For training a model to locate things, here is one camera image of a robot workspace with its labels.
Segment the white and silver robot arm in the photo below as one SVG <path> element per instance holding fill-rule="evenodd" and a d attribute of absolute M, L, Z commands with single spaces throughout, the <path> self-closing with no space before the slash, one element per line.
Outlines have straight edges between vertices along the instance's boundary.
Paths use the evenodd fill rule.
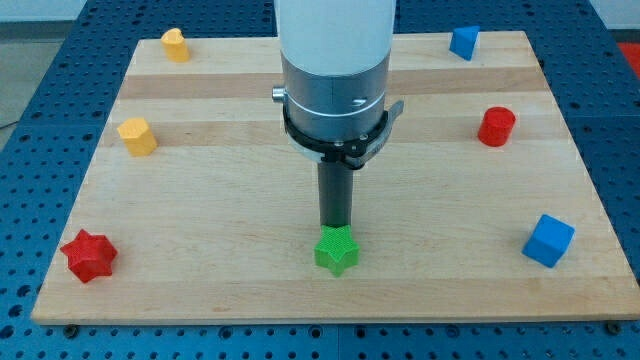
<path fill-rule="evenodd" d="M 384 109 L 395 0 L 277 0 L 290 139 L 316 162 L 357 169 L 388 139 L 402 108 Z"/>

